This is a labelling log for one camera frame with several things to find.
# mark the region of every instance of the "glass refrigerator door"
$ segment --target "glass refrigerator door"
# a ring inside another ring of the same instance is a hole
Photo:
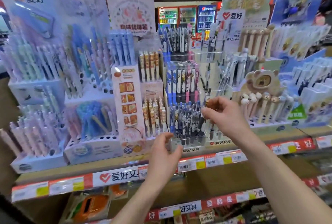
[[[186,24],[191,24],[193,27],[192,35],[195,36],[196,31],[196,12],[197,6],[185,6],[179,7],[180,22],[179,26],[186,26]]]
[[[178,8],[177,7],[160,7],[159,9],[159,23],[169,24],[171,28],[177,28],[178,25]]]
[[[216,5],[200,5],[198,7],[197,32],[201,33],[205,25],[205,34],[210,33],[211,24],[215,21]]]

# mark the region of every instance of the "refrigerator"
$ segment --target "refrigerator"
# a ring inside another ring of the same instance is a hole
[[[211,24],[215,22],[217,13],[216,5],[199,5],[198,6],[198,20],[197,20],[197,32],[203,31],[205,24],[205,33],[210,33]]]
[[[179,6],[179,27],[187,27],[191,24],[193,27],[192,36],[195,36],[197,5]]]
[[[160,26],[169,24],[171,28],[178,27],[178,8],[177,7],[159,7],[158,21]]]

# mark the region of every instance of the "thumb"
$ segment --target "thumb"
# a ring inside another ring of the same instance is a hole
[[[211,119],[215,123],[218,123],[218,121],[220,121],[221,113],[210,108],[202,108],[201,111],[205,119]]]
[[[171,157],[171,163],[173,165],[178,165],[178,162],[182,156],[182,151],[183,151],[183,146],[182,145],[178,145],[178,147],[176,148],[176,150],[170,155]]]

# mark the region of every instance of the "person's right hand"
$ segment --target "person's right hand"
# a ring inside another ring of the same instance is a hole
[[[226,97],[215,97],[202,108],[205,119],[211,119],[218,129],[235,143],[251,133],[250,126],[243,116],[240,106]]]

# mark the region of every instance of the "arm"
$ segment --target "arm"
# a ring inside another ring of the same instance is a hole
[[[173,134],[159,135],[151,149],[148,175],[135,195],[112,220],[112,224],[143,223],[155,199],[174,175],[182,155],[182,146],[168,154],[165,143]]]
[[[251,131],[237,103],[216,97],[202,113],[244,152],[281,223],[332,223],[332,209]]]

